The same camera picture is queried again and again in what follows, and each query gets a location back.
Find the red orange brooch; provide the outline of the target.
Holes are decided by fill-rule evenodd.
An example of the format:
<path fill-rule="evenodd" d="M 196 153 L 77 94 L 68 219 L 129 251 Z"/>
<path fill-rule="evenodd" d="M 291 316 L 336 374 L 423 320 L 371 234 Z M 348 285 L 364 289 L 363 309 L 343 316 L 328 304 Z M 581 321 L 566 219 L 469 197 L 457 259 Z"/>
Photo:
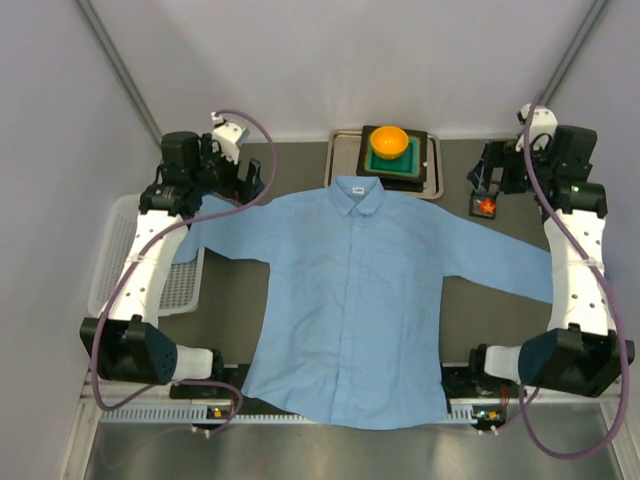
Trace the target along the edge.
<path fill-rule="evenodd" d="M 486 215 L 493 216 L 496 214 L 497 204 L 493 198 L 485 198 L 479 204 L 479 210 Z"/>

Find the light blue button shirt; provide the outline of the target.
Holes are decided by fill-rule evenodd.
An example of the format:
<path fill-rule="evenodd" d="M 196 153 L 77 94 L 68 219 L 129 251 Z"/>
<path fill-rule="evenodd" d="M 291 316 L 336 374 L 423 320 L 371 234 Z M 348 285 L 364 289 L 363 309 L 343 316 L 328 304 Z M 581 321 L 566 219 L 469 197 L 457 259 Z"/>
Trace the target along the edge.
<path fill-rule="evenodd" d="M 244 395 L 319 423 L 393 430 L 445 417 L 445 278 L 552 299 L 548 252 L 372 177 L 341 176 L 233 215 L 219 199 L 202 211 L 176 262 L 205 248 L 270 269 Z"/>

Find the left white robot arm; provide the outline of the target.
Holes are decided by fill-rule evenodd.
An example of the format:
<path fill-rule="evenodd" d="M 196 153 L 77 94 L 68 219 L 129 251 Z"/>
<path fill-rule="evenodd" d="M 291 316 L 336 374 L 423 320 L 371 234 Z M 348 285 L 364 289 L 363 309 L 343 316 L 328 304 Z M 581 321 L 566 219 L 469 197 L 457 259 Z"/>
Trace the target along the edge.
<path fill-rule="evenodd" d="M 80 337 L 91 372 L 103 380 L 165 385 L 208 380 L 221 368 L 219 353 L 176 344 L 158 328 L 160 300 L 188 220 L 217 193 L 240 204 L 263 190 L 260 165 L 238 176 L 245 127 L 225 121 L 212 132 L 167 133 L 161 162 L 138 204 L 136 231 L 112 296 L 97 318 L 86 318 Z"/>

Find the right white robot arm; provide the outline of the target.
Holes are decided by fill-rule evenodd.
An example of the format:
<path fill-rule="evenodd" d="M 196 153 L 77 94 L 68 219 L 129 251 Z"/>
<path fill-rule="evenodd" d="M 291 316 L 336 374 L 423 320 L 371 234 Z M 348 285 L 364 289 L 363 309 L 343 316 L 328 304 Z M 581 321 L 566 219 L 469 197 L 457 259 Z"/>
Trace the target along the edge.
<path fill-rule="evenodd" d="M 486 143 L 468 179 L 475 187 L 469 212 L 490 217 L 490 187 L 504 194 L 532 190 L 536 175 L 552 214 L 541 214 L 553 281 L 546 332 L 519 347 L 481 345 L 471 358 L 490 377 L 585 397 L 600 396 L 621 375 L 618 329 L 604 288 L 602 236 L 608 213 L 605 189 L 588 180 L 597 143 L 591 129 L 560 125 L 532 133 L 531 160 L 514 140 Z"/>

